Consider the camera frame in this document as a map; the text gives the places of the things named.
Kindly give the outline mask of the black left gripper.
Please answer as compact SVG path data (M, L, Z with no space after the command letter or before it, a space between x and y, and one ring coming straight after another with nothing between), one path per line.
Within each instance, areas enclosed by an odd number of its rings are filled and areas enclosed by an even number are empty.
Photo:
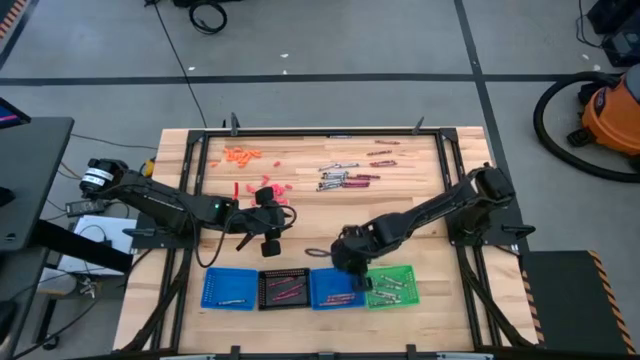
M275 201L272 187L263 187L255 192L258 207L240 208L240 203L233 205L233 233L234 234L265 234L271 230L284 231L288 228L285 221L287 215L282 206ZM263 257L274 257L281 254L281 244L278 240L265 240L261 244Z

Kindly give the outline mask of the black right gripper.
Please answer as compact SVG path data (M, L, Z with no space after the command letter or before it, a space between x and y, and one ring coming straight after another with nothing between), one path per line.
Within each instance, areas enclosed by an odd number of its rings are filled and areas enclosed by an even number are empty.
M387 246L379 243L370 231L359 226L343 227L330 247L331 261L336 269L360 274L352 276L351 285L355 292L373 289L372 279L366 275L368 264L387 252Z

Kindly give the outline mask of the blue plastic basket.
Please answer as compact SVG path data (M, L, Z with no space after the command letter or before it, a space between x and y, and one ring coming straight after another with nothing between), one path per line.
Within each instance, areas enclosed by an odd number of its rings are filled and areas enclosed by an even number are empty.
M211 267L206 270L200 306L206 309L252 311L258 292L255 269ZM218 306L217 302L246 299L244 304Z
M310 294L311 294L311 308L316 311L320 310L336 310L343 308L360 308L365 306L366 297L363 292L355 292L352 289L352 276L338 271L335 268L313 269L310 272ZM320 303L327 301L329 295L335 294L356 294L352 299L351 304L341 306L319 306Z

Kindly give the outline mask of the green plastic basket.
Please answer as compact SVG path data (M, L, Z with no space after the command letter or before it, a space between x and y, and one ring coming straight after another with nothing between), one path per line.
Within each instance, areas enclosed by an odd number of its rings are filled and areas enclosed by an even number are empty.
M387 275L396 280L402 281L406 283L406 286L402 286L403 290L388 290L382 289L378 291L389 292L393 294L400 295L400 298L385 298L379 297L371 294L374 289L374 284L376 283L389 283L380 278L380 275ZM399 265L399 266L391 266L391 267L379 267L370 269L368 272L368 277L372 279L373 289L368 291L366 294L366 306L369 310L383 310L390 308L399 308L399 307L409 307L418 305L420 303L420 295L417 287L417 281L414 274L413 267L410 265ZM391 305L391 306L381 306L381 307L372 307L369 303L374 302L376 300L384 300L384 299L400 299L402 300L401 304Z

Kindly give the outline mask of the black plastic basket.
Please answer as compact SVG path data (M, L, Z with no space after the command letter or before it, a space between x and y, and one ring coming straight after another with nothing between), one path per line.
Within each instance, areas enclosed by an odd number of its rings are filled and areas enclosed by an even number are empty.
M309 307L311 304L309 275L310 270L308 268L260 271L258 273L258 309L260 311L268 311ZM268 286L274 281L287 277L296 277L296 280L276 287ZM295 291L301 292L300 296L282 301L272 301L278 293L301 283L306 286Z

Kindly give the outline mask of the white box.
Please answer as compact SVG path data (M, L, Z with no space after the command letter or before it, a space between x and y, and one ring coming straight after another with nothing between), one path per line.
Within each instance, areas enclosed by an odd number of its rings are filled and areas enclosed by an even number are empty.
M133 219L85 215L76 222L72 231L94 242L107 241L113 249L131 255L132 237L126 235L124 230L132 229L135 225L136 221ZM122 272L67 255L61 257L57 269L68 273L97 276L122 275Z

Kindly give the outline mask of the black power adapter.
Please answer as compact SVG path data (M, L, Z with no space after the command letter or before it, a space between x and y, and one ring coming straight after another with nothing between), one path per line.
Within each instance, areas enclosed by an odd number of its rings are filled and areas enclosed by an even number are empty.
M103 200L80 200L65 204L66 215L80 217L84 215L100 214L106 210L106 203Z

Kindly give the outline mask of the black striped platform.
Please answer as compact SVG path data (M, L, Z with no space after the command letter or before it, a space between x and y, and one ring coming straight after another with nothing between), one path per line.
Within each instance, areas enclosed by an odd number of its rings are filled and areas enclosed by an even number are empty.
M528 252L521 270L541 346L640 356L597 252Z

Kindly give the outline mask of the black desk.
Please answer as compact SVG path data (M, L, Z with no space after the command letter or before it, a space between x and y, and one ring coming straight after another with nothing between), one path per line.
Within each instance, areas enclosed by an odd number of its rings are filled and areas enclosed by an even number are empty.
M45 221L40 218L68 145L74 120L34 118L0 130L0 187L14 199L0 206L0 253L36 243Z

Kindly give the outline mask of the monitor screen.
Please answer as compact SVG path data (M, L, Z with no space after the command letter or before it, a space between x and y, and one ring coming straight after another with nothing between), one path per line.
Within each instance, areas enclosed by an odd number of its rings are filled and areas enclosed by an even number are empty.
M0 97L0 129L25 125L30 122L31 118L28 115Z

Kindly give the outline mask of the striped floor mat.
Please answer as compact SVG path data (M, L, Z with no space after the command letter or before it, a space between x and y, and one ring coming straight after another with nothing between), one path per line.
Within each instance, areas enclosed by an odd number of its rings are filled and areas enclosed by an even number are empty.
M26 9L29 0L0 0L0 40L3 40Z

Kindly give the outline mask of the black equipment case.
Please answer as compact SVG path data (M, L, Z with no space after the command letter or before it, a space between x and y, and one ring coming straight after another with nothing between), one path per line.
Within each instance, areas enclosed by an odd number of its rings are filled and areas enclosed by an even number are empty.
M640 0L597 0L586 16L612 66L640 63Z

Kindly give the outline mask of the black aluminium table frame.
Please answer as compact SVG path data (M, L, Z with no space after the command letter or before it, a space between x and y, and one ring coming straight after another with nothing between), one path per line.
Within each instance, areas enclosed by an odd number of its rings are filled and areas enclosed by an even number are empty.
M462 127L457 142L424 130L413 136L407 128L372 128L365 135L343 130L332 137L324 129L298 129L294 135L282 130L262 131L257 136L216 135L207 148L196 148L188 162L190 185L204 192L238 193L248 205L251 193L268 175L268 182L290 184L286 198L298 213L294 226L282 238L281 254L265 258L258 241L243 244L237 235L221 239L206 231L201 257L219 267L272 270L307 267L327 268L327 258L306 255L309 248L327 248L346 224L362 224L387 212L407 210L444 191L446 182L457 179L456 165L473 169L491 160L484 132ZM399 141L396 146L374 140ZM244 153L227 157L236 148ZM258 150L239 168L248 151ZM380 156L366 156L393 150ZM369 163L395 160L398 165L371 167ZM279 167L273 163L280 161ZM211 162L219 162L211 167ZM319 172L334 163L359 163L359 167ZM322 180L324 172L348 171L344 180ZM356 180L357 174L378 175L377 180ZM320 182L369 181L366 188L316 192ZM230 311L200 306L205 272L193 262L186 290L183 317L167 313L163 345L176 345L182 353L226 355L238 347L244 355L267 354L279 358L297 354L342 357L360 353L397 354L409 346L421 352L465 351L473 346L456 250L447 227L437 221L419 229L402 247L377 260L378 266L410 265L416 275L420 303L411 307L372 311L366 308L315 311L297 308L273 311Z

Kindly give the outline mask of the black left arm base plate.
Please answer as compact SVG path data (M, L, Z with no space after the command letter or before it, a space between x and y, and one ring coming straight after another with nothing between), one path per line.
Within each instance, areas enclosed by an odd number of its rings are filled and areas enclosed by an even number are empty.
M139 213L135 228L132 230L132 247L138 249L192 249L194 234L192 230L177 234L166 226L143 213Z

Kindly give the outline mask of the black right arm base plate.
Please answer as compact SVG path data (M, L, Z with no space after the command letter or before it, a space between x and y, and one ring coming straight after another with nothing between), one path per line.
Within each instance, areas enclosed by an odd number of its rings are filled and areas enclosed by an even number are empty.
M454 246L514 245L536 231L522 222L512 205L458 210L446 215L445 222Z

